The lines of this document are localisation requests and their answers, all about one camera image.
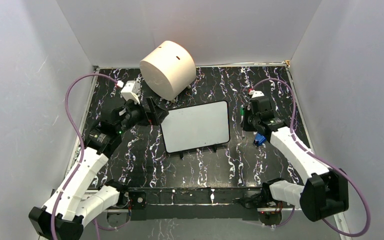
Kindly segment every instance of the metal frame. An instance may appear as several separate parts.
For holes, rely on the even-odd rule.
[[[210,67],[262,67],[262,66],[286,67],[286,73],[287,73],[288,80],[289,80],[290,86],[292,88],[293,94],[295,95],[295,97],[297,96],[296,90],[295,90],[295,86],[294,86],[294,80],[293,80],[293,78],[291,76],[290,69],[289,69],[289,67],[288,67],[288,65],[286,64],[285,61],[283,61],[283,62],[238,62],[238,63],[216,64],[216,65],[200,65],[200,66],[197,66],[197,67],[209,67],[210,68]],[[138,67],[96,67],[94,72],[95,73],[99,73],[99,71],[101,69],[119,69],[119,68],[138,69]],[[95,89],[95,85],[96,85],[97,80],[98,80],[98,77],[95,76],[93,78],[91,86],[90,86],[89,96],[87,98],[87,108],[85,109],[85,112],[83,114],[83,117],[81,118],[80,125],[79,125],[80,132],[82,132],[83,129],[84,129],[86,118],[88,116],[89,105],[91,104],[91,101],[92,101],[92,96],[93,96],[93,93],[94,93],[94,89]],[[296,105],[298,107],[298,111],[299,111],[300,116],[301,116],[302,124],[304,126],[305,134],[307,136],[310,148],[313,149],[313,144],[312,144],[311,139],[310,139],[310,135],[309,135],[309,132],[308,132],[308,129],[307,129],[306,121],[305,121],[304,116],[302,114],[301,106],[300,106],[300,103],[298,101],[298,98],[296,99]],[[72,151],[71,157],[70,157],[70,162],[68,163],[67,170],[65,171],[65,175],[68,174],[68,172],[70,171],[71,167],[73,166],[73,163],[75,162],[75,157],[76,157],[76,154],[77,154],[77,151],[78,151],[79,143],[80,143],[79,139],[76,138],[74,146],[73,146],[73,151]],[[93,194],[95,194],[97,192],[98,192],[97,190],[87,190],[85,195],[84,195],[84,197],[86,199],[87,196],[93,195]],[[274,207],[273,208],[258,208],[257,209],[257,211],[259,211],[259,212],[262,212],[262,211],[263,212],[267,212],[267,211],[274,211],[274,210],[275,210]],[[291,207],[283,208],[282,209],[282,211],[291,211],[291,210],[292,210]],[[120,214],[120,213],[125,213],[126,210],[125,209],[107,209],[105,212]],[[348,225],[347,225],[345,216],[344,216],[344,214],[342,212],[334,215],[334,219],[335,219],[335,222],[336,222],[336,226],[338,227],[339,230],[341,230],[343,232],[346,232],[346,233],[349,233]],[[351,237],[344,236],[344,235],[341,235],[341,234],[340,234],[340,237],[341,237],[341,240],[352,240]]]

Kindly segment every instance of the white cable connector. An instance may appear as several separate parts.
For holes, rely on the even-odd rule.
[[[121,80],[118,80],[118,81],[117,81],[117,87],[119,87],[119,88],[123,88],[124,85],[125,85],[125,83],[122,82]]]

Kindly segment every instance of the white wall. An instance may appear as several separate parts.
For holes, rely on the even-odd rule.
[[[314,150],[362,188],[372,212],[369,232],[384,239],[384,1],[323,0],[291,61]],[[350,191],[352,232],[365,222]]]
[[[320,1],[57,0],[100,67],[138,67],[165,40],[196,65],[289,60]]]
[[[64,95],[90,72],[55,0],[0,0],[0,239],[38,239],[29,211],[61,183],[75,139]],[[77,122],[89,89],[70,98]]]

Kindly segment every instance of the cable clip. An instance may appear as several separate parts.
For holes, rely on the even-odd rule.
[[[55,193],[56,193],[56,194],[64,193],[64,189],[62,189],[62,188],[57,188]]]

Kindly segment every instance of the whiteboard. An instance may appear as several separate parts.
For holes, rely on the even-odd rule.
[[[161,131],[167,153],[225,144],[231,139],[228,102],[169,110]]]

